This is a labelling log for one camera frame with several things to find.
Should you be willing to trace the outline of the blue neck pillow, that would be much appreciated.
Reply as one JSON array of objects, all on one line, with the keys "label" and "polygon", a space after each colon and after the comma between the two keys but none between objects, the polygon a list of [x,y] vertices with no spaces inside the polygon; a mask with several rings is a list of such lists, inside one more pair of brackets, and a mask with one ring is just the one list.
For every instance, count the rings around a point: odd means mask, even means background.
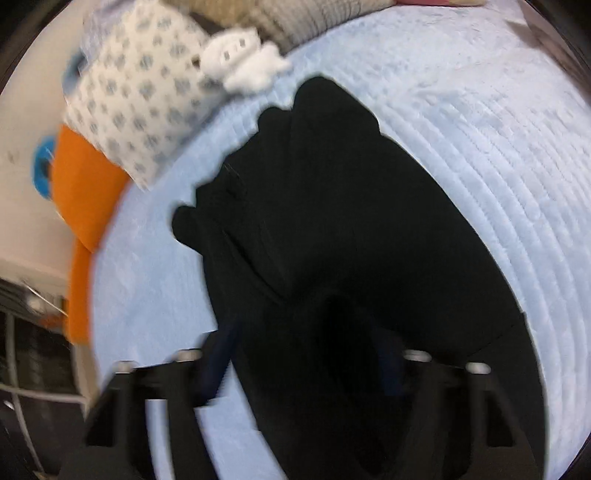
[{"label": "blue neck pillow", "polygon": [[51,199],[51,167],[56,146],[55,136],[44,137],[37,146],[32,162],[32,183],[37,193],[44,199]]}]

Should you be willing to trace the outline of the black jacket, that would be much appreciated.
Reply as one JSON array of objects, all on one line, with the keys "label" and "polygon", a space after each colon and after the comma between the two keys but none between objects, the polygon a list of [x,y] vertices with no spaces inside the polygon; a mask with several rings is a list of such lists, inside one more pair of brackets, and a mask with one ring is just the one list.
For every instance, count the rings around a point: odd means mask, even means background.
[{"label": "black jacket", "polygon": [[[539,479],[525,315],[489,249],[376,117],[324,77],[270,108],[172,216],[290,479]],[[382,391],[381,341],[415,391]]]}]

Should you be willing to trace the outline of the white plush sheep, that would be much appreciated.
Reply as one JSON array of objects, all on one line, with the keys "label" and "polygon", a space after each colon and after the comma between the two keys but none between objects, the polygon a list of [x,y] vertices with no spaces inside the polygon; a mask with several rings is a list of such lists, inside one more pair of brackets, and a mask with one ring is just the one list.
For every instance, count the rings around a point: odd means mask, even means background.
[{"label": "white plush sheep", "polygon": [[197,56],[197,68],[208,84],[229,95],[256,95],[291,69],[279,47],[263,41],[256,28],[231,28],[208,39]]}]

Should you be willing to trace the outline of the white floral pillow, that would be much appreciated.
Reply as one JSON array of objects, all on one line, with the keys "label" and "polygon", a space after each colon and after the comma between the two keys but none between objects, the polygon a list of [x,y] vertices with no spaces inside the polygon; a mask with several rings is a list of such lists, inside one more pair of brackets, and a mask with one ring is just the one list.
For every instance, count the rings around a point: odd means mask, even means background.
[{"label": "white floral pillow", "polygon": [[66,101],[65,124],[150,187],[224,102],[194,62],[207,33],[159,1],[138,1]]}]

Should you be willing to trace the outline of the beige patchwork pillow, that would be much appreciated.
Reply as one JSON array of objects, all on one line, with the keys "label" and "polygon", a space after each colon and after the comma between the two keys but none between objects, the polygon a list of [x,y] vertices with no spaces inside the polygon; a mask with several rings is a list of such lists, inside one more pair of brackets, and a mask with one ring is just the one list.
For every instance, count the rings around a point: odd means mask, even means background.
[{"label": "beige patchwork pillow", "polygon": [[263,41],[273,42],[283,53],[336,26],[394,5],[374,0],[178,0],[168,4],[189,14],[211,34],[252,27]]}]

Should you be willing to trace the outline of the light blue quilted bedspread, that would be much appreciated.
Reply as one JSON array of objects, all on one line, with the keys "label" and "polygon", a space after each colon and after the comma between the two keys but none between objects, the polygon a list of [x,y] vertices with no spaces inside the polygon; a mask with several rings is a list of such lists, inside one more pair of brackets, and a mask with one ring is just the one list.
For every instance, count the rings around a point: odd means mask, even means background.
[{"label": "light blue quilted bedspread", "polygon": [[273,89],[225,104],[149,190],[130,187],[94,261],[98,374],[158,364],[214,327],[201,263],[173,208],[214,176],[270,105],[322,74],[374,113],[445,189],[525,310],[548,419],[546,475],[590,433],[590,99],[540,47],[514,1],[392,7],[290,53]]}]

